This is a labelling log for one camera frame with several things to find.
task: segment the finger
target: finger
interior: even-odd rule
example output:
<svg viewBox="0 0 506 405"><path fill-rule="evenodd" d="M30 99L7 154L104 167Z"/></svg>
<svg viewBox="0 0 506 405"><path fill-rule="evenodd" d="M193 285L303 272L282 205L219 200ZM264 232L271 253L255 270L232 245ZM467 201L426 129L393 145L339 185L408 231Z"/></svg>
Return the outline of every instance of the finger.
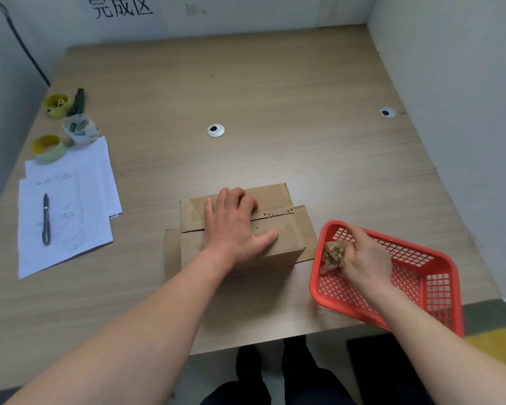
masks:
<svg viewBox="0 0 506 405"><path fill-rule="evenodd" d="M352 261L354 256L356 256L356 246L352 241L349 241L345 246L345 263Z"/></svg>
<svg viewBox="0 0 506 405"><path fill-rule="evenodd" d="M359 249L363 247L371 238L358 226L354 224L347 223L347 231L350 231L352 237L356 240L356 248Z"/></svg>
<svg viewBox="0 0 506 405"><path fill-rule="evenodd" d="M224 187L222 190L220 190L219 195L217 195L216 200L216 211L223 210L225 207L225 198L227 197L227 194L229 193L229 188Z"/></svg>
<svg viewBox="0 0 506 405"><path fill-rule="evenodd" d="M204 205L204 221L208 225L214 219L214 202L211 198L206 199L206 204Z"/></svg>
<svg viewBox="0 0 506 405"><path fill-rule="evenodd" d="M258 254L261 251L267 249L271 245L275 243L277 238L279 237L279 232L277 230L271 230L267 233L264 233L262 236L255 238L255 253Z"/></svg>
<svg viewBox="0 0 506 405"><path fill-rule="evenodd" d="M237 209L238 203L240 202L240 197L243 197L244 195L245 190L243 190L241 187L234 188L227 194L227 197L225 198L225 207Z"/></svg>
<svg viewBox="0 0 506 405"><path fill-rule="evenodd" d="M249 195L245 195L242 200L240 200L240 206L238 207L238 210L246 214L247 217L250 217L251 213L253 213L253 210L255 210L257 207L258 203L255 198Z"/></svg>

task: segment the wooden table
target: wooden table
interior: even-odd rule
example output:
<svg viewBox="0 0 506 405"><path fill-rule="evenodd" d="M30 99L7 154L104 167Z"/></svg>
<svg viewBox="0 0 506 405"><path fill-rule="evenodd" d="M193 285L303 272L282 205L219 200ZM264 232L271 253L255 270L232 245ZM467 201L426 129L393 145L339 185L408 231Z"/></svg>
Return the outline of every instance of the wooden table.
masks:
<svg viewBox="0 0 506 405"><path fill-rule="evenodd" d="M224 186L286 182L317 233L341 219L441 250L459 266L464 303L499 297L366 27L73 48L49 93L77 87L107 136L123 214L114 243L17 279L18 181L30 142L62 124L41 111L0 201L0 388L160 286L179 199ZM399 115L380 116L383 106ZM222 137L207 135L213 123ZM310 269L226 282L193 352L357 324L313 302Z"/></svg>

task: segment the black cable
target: black cable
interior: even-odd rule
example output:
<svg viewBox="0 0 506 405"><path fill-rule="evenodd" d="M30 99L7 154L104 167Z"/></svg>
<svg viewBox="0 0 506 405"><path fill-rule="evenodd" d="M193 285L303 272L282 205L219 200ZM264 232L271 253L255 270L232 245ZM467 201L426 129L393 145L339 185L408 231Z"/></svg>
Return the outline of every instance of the black cable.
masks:
<svg viewBox="0 0 506 405"><path fill-rule="evenodd" d="M30 59L30 61L32 61L35 69L38 70L39 74L41 75L41 77L43 78L43 80L45 81L47 86L51 86L51 83L49 82L48 78L45 76L45 74L43 73L43 71L39 67L38 63L35 61L32 54L30 54L30 51L28 51L28 48L26 47L26 45L24 45L24 42L21 40L20 35L17 32L17 29L13 25L13 20L11 19L9 12L7 11L7 7L4 4L2 4L1 2L0 2L0 11L5 16L6 21L7 21L7 25L10 27L11 31L15 35L15 38L19 42L19 45L21 46L21 48L24 51L24 53L26 54L26 56Z"/></svg>

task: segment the black pen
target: black pen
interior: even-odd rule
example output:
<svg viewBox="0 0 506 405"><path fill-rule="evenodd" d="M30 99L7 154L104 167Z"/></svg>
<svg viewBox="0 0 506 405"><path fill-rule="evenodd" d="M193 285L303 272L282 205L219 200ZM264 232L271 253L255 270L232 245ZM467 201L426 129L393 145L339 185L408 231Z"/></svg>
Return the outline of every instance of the black pen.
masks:
<svg viewBox="0 0 506 405"><path fill-rule="evenodd" d="M51 244L51 219L49 218L49 196L43 196L43 244Z"/></svg>

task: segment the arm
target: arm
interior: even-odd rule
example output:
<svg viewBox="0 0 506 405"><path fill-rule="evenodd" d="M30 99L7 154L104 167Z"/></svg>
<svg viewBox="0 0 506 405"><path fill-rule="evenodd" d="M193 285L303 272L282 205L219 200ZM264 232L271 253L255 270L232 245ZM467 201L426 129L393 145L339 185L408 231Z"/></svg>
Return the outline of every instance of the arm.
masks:
<svg viewBox="0 0 506 405"><path fill-rule="evenodd" d="M162 404L180 374L217 287L277 238L251 234L255 199L221 190L206 203L203 251L182 272L22 388L8 405Z"/></svg>
<svg viewBox="0 0 506 405"><path fill-rule="evenodd" d="M391 284L388 252L357 226L345 273L392 329L437 404L506 405L506 365L467 344Z"/></svg>

